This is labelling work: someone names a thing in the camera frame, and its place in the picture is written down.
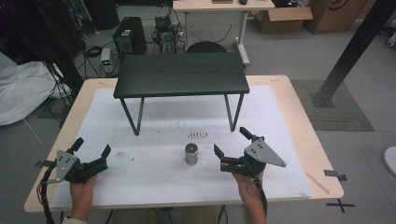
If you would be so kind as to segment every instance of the white paper sheet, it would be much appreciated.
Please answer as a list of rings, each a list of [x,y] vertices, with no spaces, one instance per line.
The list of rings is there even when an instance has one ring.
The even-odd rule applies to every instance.
[[[112,148],[108,169],[99,174],[93,206],[161,206],[240,201],[236,183],[219,169],[216,144],[227,157],[239,158],[250,145],[239,127],[264,136],[287,167],[268,164],[264,190],[268,200],[308,198],[310,190],[288,131],[269,86],[251,86],[235,132],[230,131],[224,96],[146,98],[140,135],[135,136],[114,89],[99,89],[77,137],[84,144],[76,154],[81,162],[100,157]],[[239,95],[229,95],[232,113]],[[134,123],[140,99],[127,99]],[[185,146],[198,146],[198,163],[185,162]],[[58,185],[52,208],[71,207],[67,182]]]

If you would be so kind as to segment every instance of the cardboard box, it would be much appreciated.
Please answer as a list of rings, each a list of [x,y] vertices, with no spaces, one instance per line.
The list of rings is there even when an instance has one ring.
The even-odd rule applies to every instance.
[[[254,21],[262,33],[298,31],[304,20],[312,19],[309,7],[277,7],[254,15]]]
[[[363,9],[361,10],[361,13],[358,16],[358,19],[364,19],[366,18],[367,14],[373,7],[374,3],[376,0],[367,0],[366,4],[364,4]]]
[[[305,21],[304,27],[312,34],[342,32],[358,18],[367,0],[311,0],[309,6],[314,19]]]

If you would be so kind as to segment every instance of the black pole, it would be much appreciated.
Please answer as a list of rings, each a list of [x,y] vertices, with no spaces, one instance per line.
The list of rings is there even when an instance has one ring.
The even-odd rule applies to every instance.
[[[396,9],[396,0],[376,0],[312,101],[316,107],[331,104],[335,91]]]

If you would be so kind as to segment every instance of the desk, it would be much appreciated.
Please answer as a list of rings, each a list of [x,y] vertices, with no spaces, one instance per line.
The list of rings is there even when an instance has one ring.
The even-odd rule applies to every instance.
[[[341,198],[343,189],[335,177],[326,176],[323,170],[332,170],[332,166],[321,146],[312,125],[306,116],[304,109],[285,76],[254,76],[247,77],[248,84],[271,86],[281,115],[290,134],[291,142],[302,165],[305,180],[311,190],[311,199],[334,199]],[[114,88],[117,80],[90,79],[84,85],[61,129],[55,144],[49,153],[48,160],[54,161],[58,149],[69,148],[76,139],[81,122],[90,108],[92,98],[97,89]],[[38,202],[35,189],[45,173],[43,169],[35,182],[24,209],[27,212],[42,212],[42,206]],[[57,185],[49,185],[48,197],[51,201]]]
[[[236,46],[242,57],[244,65],[249,65],[248,55],[244,46],[245,27],[249,11],[267,10],[274,8],[271,0],[248,0],[246,5],[239,4],[238,0],[233,0],[231,4],[213,4],[211,0],[176,0],[173,4],[175,11],[184,12],[186,26],[186,48],[190,46],[189,40],[189,15],[194,11],[241,11],[241,27],[239,36],[235,39]]]
[[[134,134],[139,135],[147,97],[224,95],[230,128],[234,131],[246,93],[248,82],[236,53],[157,54],[125,57],[114,98],[120,99]],[[234,119],[228,94],[239,94]],[[141,98],[136,127],[125,98]]]

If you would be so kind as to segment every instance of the sleeve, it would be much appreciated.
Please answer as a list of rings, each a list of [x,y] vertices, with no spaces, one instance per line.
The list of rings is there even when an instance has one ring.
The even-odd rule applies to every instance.
[[[64,222],[62,222],[62,224],[87,224],[87,223],[85,221],[81,221],[78,219],[68,218],[65,219]]]

